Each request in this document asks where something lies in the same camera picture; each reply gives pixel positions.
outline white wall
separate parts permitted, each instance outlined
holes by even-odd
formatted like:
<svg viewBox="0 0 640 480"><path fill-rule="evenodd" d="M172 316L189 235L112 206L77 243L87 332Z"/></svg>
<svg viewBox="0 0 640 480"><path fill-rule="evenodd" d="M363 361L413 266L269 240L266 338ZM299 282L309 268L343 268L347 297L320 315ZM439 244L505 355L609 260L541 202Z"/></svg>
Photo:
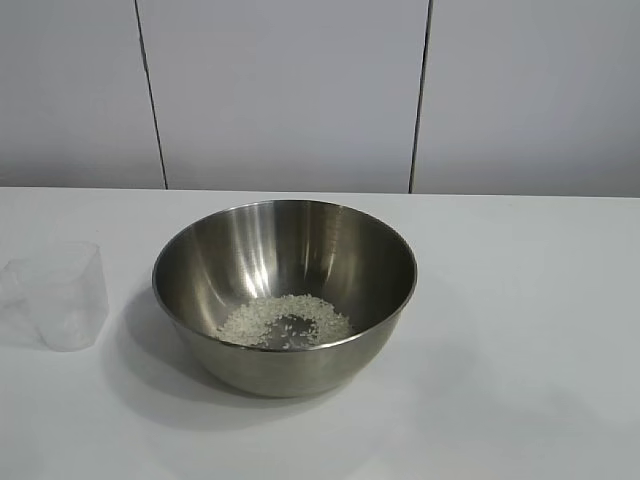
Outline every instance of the white wall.
<svg viewBox="0 0 640 480"><path fill-rule="evenodd" d="M433 1L416 192L640 196L640 2Z"/></svg>
<svg viewBox="0 0 640 480"><path fill-rule="evenodd" d="M132 0L0 4L0 185L163 186Z"/></svg>
<svg viewBox="0 0 640 480"><path fill-rule="evenodd" d="M171 188L406 192L427 0L143 0Z"/></svg>

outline measuring cup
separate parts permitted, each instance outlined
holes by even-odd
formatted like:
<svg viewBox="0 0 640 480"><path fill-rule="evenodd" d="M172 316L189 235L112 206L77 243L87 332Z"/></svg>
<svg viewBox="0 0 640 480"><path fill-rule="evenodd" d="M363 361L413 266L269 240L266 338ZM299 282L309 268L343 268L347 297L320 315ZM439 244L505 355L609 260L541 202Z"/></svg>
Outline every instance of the measuring cup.
<svg viewBox="0 0 640 480"><path fill-rule="evenodd" d="M64 242L11 260L0 270L0 306L21 300L50 349L93 345L109 313L100 248Z"/></svg>

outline stainless steel bowl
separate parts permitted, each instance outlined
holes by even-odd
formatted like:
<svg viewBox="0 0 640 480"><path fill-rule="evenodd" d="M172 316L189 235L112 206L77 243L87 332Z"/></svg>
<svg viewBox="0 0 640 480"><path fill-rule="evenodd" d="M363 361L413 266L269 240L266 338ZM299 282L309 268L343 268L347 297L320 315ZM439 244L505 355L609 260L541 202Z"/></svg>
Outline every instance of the stainless steel bowl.
<svg viewBox="0 0 640 480"><path fill-rule="evenodd" d="M153 271L156 297L186 344L223 382L271 397L340 385L380 351L417 280L411 248L391 227L352 208L275 200L214 213L185 228ZM256 297L310 294L349 317L354 334L283 350L214 338Z"/></svg>

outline white rice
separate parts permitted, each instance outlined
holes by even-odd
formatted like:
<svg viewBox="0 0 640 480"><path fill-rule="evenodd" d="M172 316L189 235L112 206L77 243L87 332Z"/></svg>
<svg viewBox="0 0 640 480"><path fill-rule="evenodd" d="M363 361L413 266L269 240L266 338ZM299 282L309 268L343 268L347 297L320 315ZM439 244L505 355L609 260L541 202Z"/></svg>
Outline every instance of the white rice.
<svg viewBox="0 0 640 480"><path fill-rule="evenodd" d="M332 343L353 333L349 317L336 313L329 302L285 295L252 299L229 315L216 336L237 345L272 347L274 332L279 332L277 348L284 350Z"/></svg>

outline white table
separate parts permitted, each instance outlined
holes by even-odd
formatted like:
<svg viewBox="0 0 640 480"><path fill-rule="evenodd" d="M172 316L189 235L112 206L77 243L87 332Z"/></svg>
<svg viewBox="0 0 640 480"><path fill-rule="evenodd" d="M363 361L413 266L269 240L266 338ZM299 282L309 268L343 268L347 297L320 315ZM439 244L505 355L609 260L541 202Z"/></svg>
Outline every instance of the white table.
<svg viewBox="0 0 640 480"><path fill-rule="evenodd" d="M365 210L409 241L415 296L349 385L256 400L183 349L149 291L179 229L276 197ZM0 189L0 262L102 247L97 344L0 330L0 478L640 478L640 200Z"/></svg>

